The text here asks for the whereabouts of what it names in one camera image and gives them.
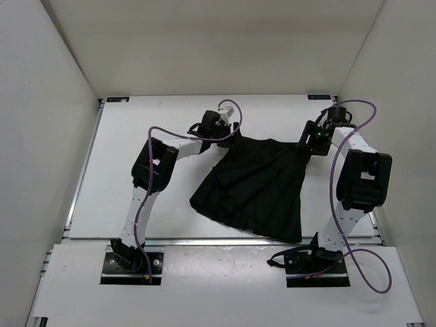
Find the black pleated skirt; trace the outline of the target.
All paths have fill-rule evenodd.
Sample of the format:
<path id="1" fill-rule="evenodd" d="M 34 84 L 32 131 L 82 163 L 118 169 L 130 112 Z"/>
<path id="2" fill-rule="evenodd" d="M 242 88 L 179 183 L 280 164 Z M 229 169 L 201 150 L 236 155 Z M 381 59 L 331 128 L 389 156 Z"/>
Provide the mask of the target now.
<path id="1" fill-rule="evenodd" d="M 199 214 L 287 243 L 302 240 L 300 192 L 310 150 L 297 142 L 237 135 L 191 196 Z"/>

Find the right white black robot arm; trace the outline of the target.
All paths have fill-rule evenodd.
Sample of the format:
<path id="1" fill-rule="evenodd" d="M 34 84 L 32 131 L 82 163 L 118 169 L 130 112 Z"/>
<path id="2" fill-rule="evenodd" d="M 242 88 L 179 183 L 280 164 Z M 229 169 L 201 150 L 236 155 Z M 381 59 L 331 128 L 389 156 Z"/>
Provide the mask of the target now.
<path id="1" fill-rule="evenodd" d="M 311 154 L 326 156 L 330 147 L 344 162 L 338 179 L 329 180 L 332 215 L 309 245 L 280 252 L 284 263 L 271 258 L 269 266 L 292 269 L 302 277 L 316 276 L 343 259 L 343 247 L 355 225 L 387 196 L 392 157 L 369 146 L 352 124 L 352 114 L 338 104 L 307 121 L 299 144 Z"/>

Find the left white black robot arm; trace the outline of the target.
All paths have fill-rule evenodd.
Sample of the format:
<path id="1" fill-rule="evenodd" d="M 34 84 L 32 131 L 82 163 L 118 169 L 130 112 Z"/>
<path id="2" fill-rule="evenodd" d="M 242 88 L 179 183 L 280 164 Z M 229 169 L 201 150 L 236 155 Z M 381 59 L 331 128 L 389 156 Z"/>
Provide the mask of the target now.
<path id="1" fill-rule="evenodd" d="M 110 241 L 117 264 L 127 273 L 143 268 L 152 275 L 150 257 L 144 250 L 146 227 L 157 196 L 168 186 L 178 160 L 207 151 L 212 144 L 228 146 L 239 124 L 231 124 L 234 108 L 207 110 L 187 133 L 176 134 L 158 126 L 148 131 L 148 139 L 131 169 L 131 205 L 120 235 Z"/>

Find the right blue corner label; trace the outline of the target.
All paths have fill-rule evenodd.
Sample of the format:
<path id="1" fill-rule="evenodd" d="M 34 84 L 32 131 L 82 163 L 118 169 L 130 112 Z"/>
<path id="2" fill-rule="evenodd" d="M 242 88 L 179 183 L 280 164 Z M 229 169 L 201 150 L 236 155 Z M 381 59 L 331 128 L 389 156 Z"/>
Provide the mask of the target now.
<path id="1" fill-rule="evenodd" d="M 331 100 L 331 96 L 327 94 L 308 94 L 307 98 L 313 101 Z"/>

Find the blue corner label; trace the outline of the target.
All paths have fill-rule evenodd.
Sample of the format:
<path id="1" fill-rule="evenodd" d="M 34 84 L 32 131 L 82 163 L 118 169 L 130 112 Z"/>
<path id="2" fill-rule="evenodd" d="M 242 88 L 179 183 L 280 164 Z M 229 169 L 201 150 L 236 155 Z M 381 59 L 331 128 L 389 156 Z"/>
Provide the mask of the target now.
<path id="1" fill-rule="evenodd" d="M 331 96 L 327 94 L 308 94 L 307 98 L 313 101 L 331 100 Z"/>
<path id="2" fill-rule="evenodd" d="M 107 103 L 123 103 L 128 102 L 129 97 L 107 97 L 106 102 Z"/>

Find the left blue corner label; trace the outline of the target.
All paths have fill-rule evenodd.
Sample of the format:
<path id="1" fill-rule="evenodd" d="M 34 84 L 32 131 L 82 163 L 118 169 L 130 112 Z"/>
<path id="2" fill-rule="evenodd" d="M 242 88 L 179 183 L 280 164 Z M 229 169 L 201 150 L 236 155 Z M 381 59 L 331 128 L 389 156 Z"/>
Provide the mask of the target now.
<path id="1" fill-rule="evenodd" d="M 129 97 L 107 97 L 106 102 L 107 103 L 123 103 L 128 102 Z"/>

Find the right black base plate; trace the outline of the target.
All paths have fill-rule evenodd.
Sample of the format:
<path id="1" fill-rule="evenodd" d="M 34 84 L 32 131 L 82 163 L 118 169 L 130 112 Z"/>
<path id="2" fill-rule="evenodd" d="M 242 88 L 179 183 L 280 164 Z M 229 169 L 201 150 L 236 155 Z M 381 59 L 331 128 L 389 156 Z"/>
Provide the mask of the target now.
<path id="1" fill-rule="evenodd" d="M 309 251 L 285 254 L 285 276 L 288 288 L 349 287 L 344 260 L 332 263 L 314 262 Z"/>

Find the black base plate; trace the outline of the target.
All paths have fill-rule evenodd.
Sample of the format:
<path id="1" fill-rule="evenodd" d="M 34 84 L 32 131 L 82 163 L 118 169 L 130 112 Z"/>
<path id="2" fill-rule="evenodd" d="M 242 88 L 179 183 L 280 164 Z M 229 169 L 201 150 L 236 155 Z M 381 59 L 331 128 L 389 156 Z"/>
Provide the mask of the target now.
<path id="1" fill-rule="evenodd" d="M 147 251 L 151 269 L 143 254 L 135 259 L 133 266 L 120 264 L 121 260 L 111 250 L 105 252 L 100 283 L 102 285 L 161 285 L 164 269 L 164 249 Z"/>
<path id="2" fill-rule="evenodd" d="M 285 276 L 288 288 L 349 287 L 344 260 L 332 263 L 314 262 L 309 251 L 285 254 Z"/>

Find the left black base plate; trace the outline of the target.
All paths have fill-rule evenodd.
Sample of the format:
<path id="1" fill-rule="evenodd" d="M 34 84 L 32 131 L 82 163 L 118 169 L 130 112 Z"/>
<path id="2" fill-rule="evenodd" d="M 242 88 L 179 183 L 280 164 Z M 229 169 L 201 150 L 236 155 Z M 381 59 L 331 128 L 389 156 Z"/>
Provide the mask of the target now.
<path id="1" fill-rule="evenodd" d="M 102 285 L 161 285 L 164 269 L 164 249 L 147 251 L 151 269 L 143 254 L 135 259 L 133 266 L 120 264 L 121 260 L 111 250 L 105 252 L 100 283 Z"/>

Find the aluminium table frame rail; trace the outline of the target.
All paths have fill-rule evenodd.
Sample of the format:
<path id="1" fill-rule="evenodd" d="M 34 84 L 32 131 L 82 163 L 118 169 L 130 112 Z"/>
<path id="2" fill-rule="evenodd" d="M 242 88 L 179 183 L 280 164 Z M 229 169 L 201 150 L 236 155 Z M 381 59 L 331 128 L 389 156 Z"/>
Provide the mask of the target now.
<path id="1" fill-rule="evenodd" d="M 180 238 L 180 239 L 150 239 L 145 241 L 148 247 L 165 247 L 165 246 L 218 246 L 218 247 L 233 247 L 233 246 L 298 246 L 309 244 L 311 240 L 304 238 L 302 243 L 291 244 L 283 243 L 276 240 L 268 240 L 265 238 Z M 380 246 L 383 245 L 382 239 L 379 236 L 370 238 L 351 238 L 348 240 L 351 246 Z"/>

